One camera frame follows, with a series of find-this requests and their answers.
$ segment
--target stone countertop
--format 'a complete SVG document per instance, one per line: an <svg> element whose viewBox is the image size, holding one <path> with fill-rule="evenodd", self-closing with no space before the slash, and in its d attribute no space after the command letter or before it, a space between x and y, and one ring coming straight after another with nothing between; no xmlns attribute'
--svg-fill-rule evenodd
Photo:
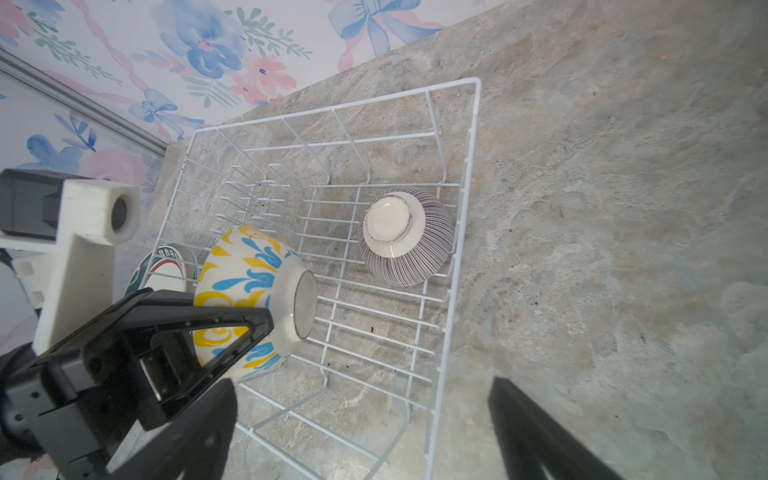
<svg viewBox="0 0 768 480"><path fill-rule="evenodd" d="M766 45L765 2L513 0L237 119L482 79L435 478L504 477L494 376L625 478L768 476Z"/></svg>

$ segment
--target white wire dish rack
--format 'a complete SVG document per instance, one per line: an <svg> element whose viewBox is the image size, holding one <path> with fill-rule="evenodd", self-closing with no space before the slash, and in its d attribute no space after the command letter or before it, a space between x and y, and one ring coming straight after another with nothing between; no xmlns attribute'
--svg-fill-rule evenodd
<svg viewBox="0 0 768 480"><path fill-rule="evenodd" d="M480 90L466 78L192 136L155 250L187 245L199 271L221 234L254 225L291 245L318 279L310 337L238 392L237 428L298 470L286 476L432 477ZM404 186L455 213L454 248L433 278L392 288L366 269L357 228L371 199ZM253 457L247 450L245 468L259 468Z"/></svg>

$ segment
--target yellow and blue patterned bowl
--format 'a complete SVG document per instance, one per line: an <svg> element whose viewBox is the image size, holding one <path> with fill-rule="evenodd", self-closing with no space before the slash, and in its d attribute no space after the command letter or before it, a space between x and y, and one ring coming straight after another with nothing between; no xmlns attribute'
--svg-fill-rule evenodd
<svg viewBox="0 0 768 480"><path fill-rule="evenodd" d="M274 329L233 366L238 379L276 368L305 339L315 321L315 277L285 243L253 227L238 227L221 237L203 265L195 306L265 307ZM246 327L198 330L193 339L205 365L248 331Z"/></svg>

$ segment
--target dish rack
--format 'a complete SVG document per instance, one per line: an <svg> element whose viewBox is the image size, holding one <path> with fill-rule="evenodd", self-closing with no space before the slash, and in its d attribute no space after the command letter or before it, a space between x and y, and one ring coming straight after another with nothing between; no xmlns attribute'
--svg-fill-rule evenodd
<svg viewBox="0 0 768 480"><path fill-rule="evenodd" d="M191 248L194 284L222 234L254 225L291 245L318 280L309 338L280 368L252 373L238 389L237 429L307 478L432 477L480 90L479 79L466 78L201 128L190 139L153 251ZM357 229L368 202L404 186L447 205L454 248L431 279L393 288L367 271ZM248 448L233 441L230 463L239 458L233 449L246 450L247 468L279 463L254 460Z"/></svg>

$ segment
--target ribbon bow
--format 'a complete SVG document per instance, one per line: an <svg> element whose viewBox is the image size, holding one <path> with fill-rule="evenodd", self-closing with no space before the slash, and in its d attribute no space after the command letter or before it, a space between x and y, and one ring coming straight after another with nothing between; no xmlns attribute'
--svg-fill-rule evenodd
<svg viewBox="0 0 768 480"><path fill-rule="evenodd" d="M368 36L373 45L376 56L389 53L389 37L384 28L373 19L374 15L380 15L385 25L406 44L412 41L428 37L439 28L421 28L408 25L387 12L398 10L413 10L422 0L343 0L328 14L333 29L344 40L355 38L362 27L368 24Z"/></svg>
<svg viewBox="0 0 768 480"><path fill-rule="evenodd" d="M205 121L203 120L195 120L193 118L167 113L169 110L178 110L179 107L157 90L148 88L144 91L144 97L147 100L142 101L141 105L131 105L128 108L128 111L135 117L139 117L141 120L146 121L148 124L154 123L154 119L157 117L159 121L166 124L171 130L179 135L179 138L177 139L179 141L184 139L184 130L179 127L178 124L194 128L202 128L203 125L205 125Z"/></svg>

